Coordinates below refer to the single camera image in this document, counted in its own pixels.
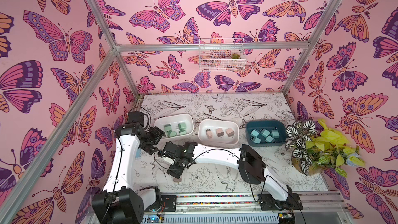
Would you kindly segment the pink plug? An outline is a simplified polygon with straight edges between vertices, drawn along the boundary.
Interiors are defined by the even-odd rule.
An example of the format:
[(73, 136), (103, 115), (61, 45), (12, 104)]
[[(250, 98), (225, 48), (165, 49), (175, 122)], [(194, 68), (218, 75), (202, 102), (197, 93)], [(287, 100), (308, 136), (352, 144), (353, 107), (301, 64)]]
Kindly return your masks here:
[(219, 138), (223, 137), (224, 136), (223, 129), (222, 128), (217, 128), (216, 129), (216, 134), (217, 134), (217, 137), (219, 137)]
[(174, 178), (174, 179), (173, 179), (173, 182), (175, 182), (175, 183), (181, 183), (181, 182), (182, 182), (182, 179), (181, 179), (181, 178)]
[(232, 137), (235, 136), (235, 131), (234, 131), (234, 129), (232, 129), (232, 128), (227, 128), (227, 129), (225, 130), (225, 133), (226, 133), (226, 135), (227, 135), (229, 138), (232, 138)]
[(206, 136), (207, 136), (209, 139), (212, 139), (212, 138), (214, 137), (212, 130), (207, 129), (207, 130), (206, 130)]

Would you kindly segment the white storage box front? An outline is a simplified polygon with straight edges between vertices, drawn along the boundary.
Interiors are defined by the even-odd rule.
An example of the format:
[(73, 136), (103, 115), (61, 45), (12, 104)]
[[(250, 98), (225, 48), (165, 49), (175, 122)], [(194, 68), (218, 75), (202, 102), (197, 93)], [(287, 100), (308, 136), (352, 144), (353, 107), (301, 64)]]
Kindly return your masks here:
[[(178, 128), (178, 124), (184, 122), (187, 126), (186, 128), (186, 135), (179, 135), (179, 128)], [(167, 133), (165, 133), (165, 136), (162, 137), (162, 141), (168, 142), (168, 141), (178, 141), (181, 139), (185, 139), (189, 136), (191, 136), (191, 134), (194, 131), (194, 125), (193, 125), (193, 119), (190, 115), (188, 114), (179, 114), (179, 115), (173, 115), (173, 116), (166, 116), (166, 117), (162, 117), (157, 119), (154, 122), (154, 126), (155, 127), (159, 127), (162, 131), (164, 131), (164, 126), (166, 124), (170, 124), (172, 127), (172, 131), (175, 131), (177, 133), (177, 135), (173, 138), (169, 138), (167, 136)]]

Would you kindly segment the white storage box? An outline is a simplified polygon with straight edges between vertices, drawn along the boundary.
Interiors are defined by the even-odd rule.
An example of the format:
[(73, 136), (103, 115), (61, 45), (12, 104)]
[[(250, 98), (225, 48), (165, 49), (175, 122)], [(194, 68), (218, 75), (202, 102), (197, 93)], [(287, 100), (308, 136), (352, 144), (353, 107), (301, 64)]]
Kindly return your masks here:
[[(184, 122), (187, 126), (186, 128), (186, 135), (179, 135), (179, 128), (178, 128), (178, 124)], [(159, 127), (162, 131), (164, 131), (164, 126), (166, 124), (170, 124), (172, 127), (172, 131), (175, 131), (177, 133), (177, 135), (173, 138), (169, 138), (167, 136), (167, 133), (165, 133), (165, 136), (162, 137), (162, 141), (168, 142), (168, 141), (178, 141), (181, 139), (185, 139), (189, 136), (191, 136), (191, 134), (194, 131), (194, 125), (193, 125), (193, 119), (190, 115), (188, 114), (179, 114), (179, 115), (173, 115), (173, 116), (166, 116), (166, 117), (162, 117), (157, 119), (154, 122), (154, 126), (155, 127)]]
[(205, 146), (236, 148), (239, 127), (232, 121), (205, 119), (199, 125), (198, 138)]

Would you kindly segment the blue plug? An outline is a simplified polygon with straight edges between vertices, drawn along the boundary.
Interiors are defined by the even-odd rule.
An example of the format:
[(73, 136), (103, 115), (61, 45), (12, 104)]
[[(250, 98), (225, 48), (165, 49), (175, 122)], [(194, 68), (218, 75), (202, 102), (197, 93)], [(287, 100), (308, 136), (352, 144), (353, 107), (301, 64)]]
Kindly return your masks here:
[(272, 131), (271, 131), (271, 136), (272, 136), (274, 139), (277, 139), (277, 138), (280, 137), (280, 133), (279, 133), (277, 130), (272, 130)]
[(269, 135), (269, 136), (265, 139), (265, 141), (266, 141), (267, 143), (273, 143), (273, 142), (274, 142), (274, 138), (273, 138), (271, 135)]
[(267, 138), (267, 137), (270, 135), (270, 131), (267, 130), (267, 129), (263, 129), (263, 130), (261, 131), (261, 135), (262, 135), (264, 138)]
[(254, 138), (252, 139), (252, 142), (255, 143), (255, 144), (260, 144), (260, 143), (261, 143), (261, 139), (258, 138), (258, 137), (254, 137)]
[(250, 135), (252, 136), (252, 137), (258, 137), (259, 135), (260, 135), (260, 133), (257, 131), (257, 130), (252, 130), (251, 131), (251, 133), (250, 133)]

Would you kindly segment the dark teal storage box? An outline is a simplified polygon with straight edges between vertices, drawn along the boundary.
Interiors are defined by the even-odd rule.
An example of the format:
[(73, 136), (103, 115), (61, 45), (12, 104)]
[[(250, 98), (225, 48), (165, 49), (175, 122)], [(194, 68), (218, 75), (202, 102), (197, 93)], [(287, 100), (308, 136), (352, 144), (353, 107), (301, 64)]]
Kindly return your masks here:
[(282, 146), (286, 143), (285, 125), (277, 120), (253, 120), (246, 123), (247, 142), (252, 147)]

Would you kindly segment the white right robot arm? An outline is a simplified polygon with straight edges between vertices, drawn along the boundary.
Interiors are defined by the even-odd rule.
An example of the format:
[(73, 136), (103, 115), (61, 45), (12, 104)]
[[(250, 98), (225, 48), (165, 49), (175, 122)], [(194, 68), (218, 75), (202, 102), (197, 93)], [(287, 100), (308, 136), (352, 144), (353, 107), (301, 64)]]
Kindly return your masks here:
[(174, 178), (180, 178), (185, 170), (200, 163), (235, 169), (241, 179), (249, 184), (254, 202), (259, 203), (262, 210), (303, 210), (299, 195), (294, 194), (291, 187), (280, 182), (274, 171), (249, 145), (226, 149), (195, 142), (186, 142), (184, 145), (167, 142), (164, 148), (157, 152), (157, 157), (170, 165), (167, 173)]

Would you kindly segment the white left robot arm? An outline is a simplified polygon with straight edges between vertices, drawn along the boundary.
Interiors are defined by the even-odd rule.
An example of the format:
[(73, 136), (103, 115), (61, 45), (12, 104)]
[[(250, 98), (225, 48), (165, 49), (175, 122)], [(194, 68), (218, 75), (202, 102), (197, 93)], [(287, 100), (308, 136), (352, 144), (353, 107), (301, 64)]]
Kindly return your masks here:
[(133, 190), (135, 157), (139, 150), (153, 155), (164, 132), (150, 126), (149, 115), (133, 111), (114, 134), (117, 138), (114, 164), (103, 191), (94, 195), (92, 208), (101, 224), (140, 224), (145, 211), (160, 213), (165, 204), (157, 186), (139, 192)]

